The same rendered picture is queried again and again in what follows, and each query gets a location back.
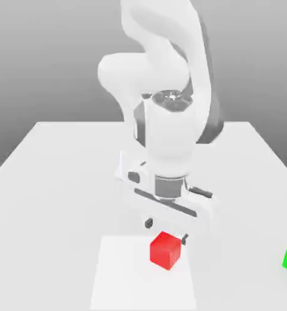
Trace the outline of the small red cube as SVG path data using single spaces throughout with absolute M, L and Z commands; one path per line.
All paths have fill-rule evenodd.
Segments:
M 150 261 L 170 270 L 181 256 L 182 240 L 164 231 L 150 243 Z

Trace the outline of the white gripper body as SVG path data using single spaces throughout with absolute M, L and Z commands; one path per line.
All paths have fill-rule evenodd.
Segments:
M 152 219 L 153 228 L 190 237 L 215 230 L 219 200 L 210 192 L 181 179 L 180 195 L 165 198 L 152 193 L 148 186 L 129 179 L 117 179 L 126 206 L 138 212 L 142 221 Z

